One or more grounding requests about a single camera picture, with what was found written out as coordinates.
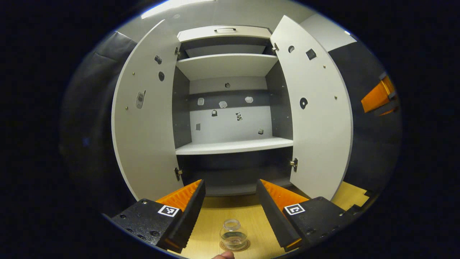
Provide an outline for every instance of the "white shelf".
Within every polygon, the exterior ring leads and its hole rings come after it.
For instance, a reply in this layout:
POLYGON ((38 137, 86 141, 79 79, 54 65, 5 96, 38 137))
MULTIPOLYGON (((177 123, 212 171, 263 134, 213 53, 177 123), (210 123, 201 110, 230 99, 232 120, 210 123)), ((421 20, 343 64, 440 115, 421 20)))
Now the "white shelf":
POLYGON ((274 149, 280 147, 292 147, 293 141, 278 137, 271 137, 258 140, 221 142, 211 144, 189 143, 176 149, 176 155, 207 155, 238 153, 274 149))
POLYGON ((264 77, 278 61, 263 54, 217 54, 179 60, 176 66, 190 80, 217 77, 264 77))

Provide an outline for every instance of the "coaster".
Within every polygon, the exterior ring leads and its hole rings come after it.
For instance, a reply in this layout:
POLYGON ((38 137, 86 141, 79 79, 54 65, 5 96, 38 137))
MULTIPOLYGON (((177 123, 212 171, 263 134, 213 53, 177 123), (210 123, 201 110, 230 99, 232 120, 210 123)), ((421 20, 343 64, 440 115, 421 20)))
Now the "coaster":
POLYGON ((222 248, 225 251, 232 251, 232 252, 240 252, 240 251, 246 250, 250 245, 251 245, 251 242, 249 242, 249 240, 246 240, 245 246, 240 247, 238 249, 232 249, 232 248, 226 247, 225 244, 222 243, 222 241, 220 242, 220 248, 222 248))

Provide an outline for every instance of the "ceiling light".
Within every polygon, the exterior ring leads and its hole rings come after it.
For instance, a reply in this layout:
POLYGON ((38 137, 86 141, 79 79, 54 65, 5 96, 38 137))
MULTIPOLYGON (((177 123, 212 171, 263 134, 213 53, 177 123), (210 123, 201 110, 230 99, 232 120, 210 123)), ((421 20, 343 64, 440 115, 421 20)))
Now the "ceiling light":
POLYGON ((145 19, 147 17, 150 17, 152 15, 156 15, 160 12, 169 10, 171 8, 179 7, 179 6, 184 6, 188 4, 194 4, 194 3, 200 3, 200 2, 210 2, 210 1, 216 1, 216 0, 169 0, 166 2, 163 2, 150 10, 146 11, 141 15, 141 19, 145 19))

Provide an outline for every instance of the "wooden table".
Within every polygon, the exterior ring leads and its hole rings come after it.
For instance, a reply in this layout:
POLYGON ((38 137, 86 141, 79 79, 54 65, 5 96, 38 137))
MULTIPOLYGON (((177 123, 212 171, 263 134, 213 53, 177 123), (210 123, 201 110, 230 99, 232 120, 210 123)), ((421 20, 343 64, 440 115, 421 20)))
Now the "wooden table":
MULTIPOLYGON (((306 196, 295 187, 290 190, 306 196)), ((366 190, 343 182, 332 202, 344 210, 353 204, 362 206, 367 200, 366 190)), ((238 219, 247 229, 251 246, 235 253, 236 259, 273 258, 285 254, 279 246, 275 234, 265 216, 264 210, 255 194, 228 197, 206 197, 190 236, 187 247, 181 256, 190 259, 211 259, 224 252, 219 246, 219 231, 224 220, 238 219)))

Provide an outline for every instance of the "hand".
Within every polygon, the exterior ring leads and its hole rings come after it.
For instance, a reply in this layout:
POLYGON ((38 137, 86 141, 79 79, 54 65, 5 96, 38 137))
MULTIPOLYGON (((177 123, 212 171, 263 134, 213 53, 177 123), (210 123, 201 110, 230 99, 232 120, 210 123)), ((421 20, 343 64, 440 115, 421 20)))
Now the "hand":
POLYGON ((235 259, 232 251, 225 251, 213 257, 213 259, 235 259))

